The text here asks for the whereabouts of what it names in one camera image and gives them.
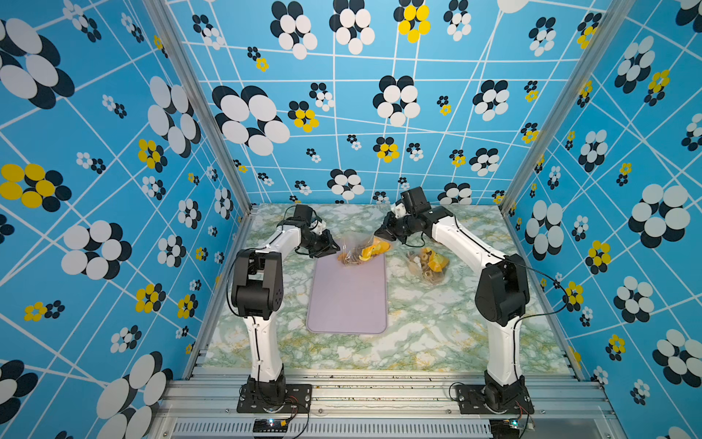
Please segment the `lilac plastic tray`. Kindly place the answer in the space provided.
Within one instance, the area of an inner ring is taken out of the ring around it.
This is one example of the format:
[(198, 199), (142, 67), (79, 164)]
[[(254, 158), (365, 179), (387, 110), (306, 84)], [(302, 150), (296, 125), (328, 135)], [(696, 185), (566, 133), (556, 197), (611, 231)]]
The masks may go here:
[(335, 256), (316, 261), (306, 318), (318, 334), (378, 335), (388, 327), (386, 258), (344, 264)]

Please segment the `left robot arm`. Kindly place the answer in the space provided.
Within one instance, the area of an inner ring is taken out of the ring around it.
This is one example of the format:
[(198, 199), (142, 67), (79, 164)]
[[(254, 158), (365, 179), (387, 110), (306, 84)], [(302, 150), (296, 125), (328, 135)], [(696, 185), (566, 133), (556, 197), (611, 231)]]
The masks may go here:
[(277, 341), (277, 314), (283, 305), (283, 262), (294, 252), (311, 259), (337, 254), (339, 245), (325, 222), (307, 205), (276, 225), (263, 243), (240, 250), (231, 267), (227, 305), (242, 318), (252, 353), (250, 376), (242, 396), (272, 411), (294, 401), (286, 395), (283, 361)]

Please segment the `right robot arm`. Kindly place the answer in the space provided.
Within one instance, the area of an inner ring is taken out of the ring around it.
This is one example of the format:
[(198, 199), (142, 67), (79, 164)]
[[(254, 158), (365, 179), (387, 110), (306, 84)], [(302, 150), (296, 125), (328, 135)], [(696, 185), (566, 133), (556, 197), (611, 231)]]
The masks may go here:
[(520, 329), (530, 301), (523, 258), (485, 243), (447, 208), (431, 206), (422, 188), (404, 191), (375, 235), (405, 243), (415, 233), (437, 241), (479, 275), (475, 306), (488, 329), (483, 391), (487, 407), (495, 413), (514, 407), (534, 413), (519, 359)]

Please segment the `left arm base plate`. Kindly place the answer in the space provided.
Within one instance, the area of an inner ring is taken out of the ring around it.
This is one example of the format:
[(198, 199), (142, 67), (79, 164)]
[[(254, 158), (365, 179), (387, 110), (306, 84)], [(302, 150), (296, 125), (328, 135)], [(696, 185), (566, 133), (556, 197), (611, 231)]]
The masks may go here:
[(308, 413), (312, 396), (313, 387), (310, 384), (256, 382), (250, 379), (239, 390), (237, 413)]

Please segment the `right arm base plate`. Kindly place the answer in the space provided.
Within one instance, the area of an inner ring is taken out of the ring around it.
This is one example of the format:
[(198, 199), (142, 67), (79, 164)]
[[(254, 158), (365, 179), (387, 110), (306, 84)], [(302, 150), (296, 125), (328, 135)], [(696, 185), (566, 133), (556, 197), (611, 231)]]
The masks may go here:
[(519, 383), (510, 386), (457, 384), (450, 395), (461, 414), (526, 416), (535, 413), (528, 390)]

